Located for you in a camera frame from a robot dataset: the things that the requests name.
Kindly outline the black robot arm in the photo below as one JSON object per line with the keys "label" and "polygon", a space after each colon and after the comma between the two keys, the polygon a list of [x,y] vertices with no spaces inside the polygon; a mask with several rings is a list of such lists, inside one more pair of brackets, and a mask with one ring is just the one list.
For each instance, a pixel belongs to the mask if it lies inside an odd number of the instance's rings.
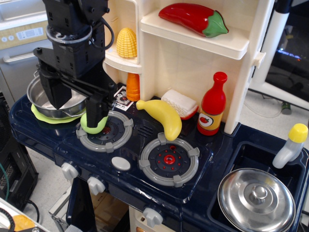
{"label": "black robot arm", "polygon": [[39,76],[49,102],[60,109],[74,90],[86,97],[86,122],[95,128],[112,108],[116,83],[103,69],[105,30],[110,11],[106,0],[45,0],[46,36],[52,48],[36,48]]}

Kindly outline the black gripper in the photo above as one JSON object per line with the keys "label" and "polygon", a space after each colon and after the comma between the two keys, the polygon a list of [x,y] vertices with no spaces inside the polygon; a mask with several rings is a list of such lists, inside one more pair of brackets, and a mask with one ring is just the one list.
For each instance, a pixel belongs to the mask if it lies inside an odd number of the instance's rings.
{"label": "black gripper", "polygon": [[108,115],[105,100],[113,98],[116,83],[103,69],[106,25],[83,25],[76,31],[47,26],[52,48],[34,49],[39,60],[39,75],[49,102],[60,109],[71,99],[74,90],[86,99],[86,122],[95,128]]}

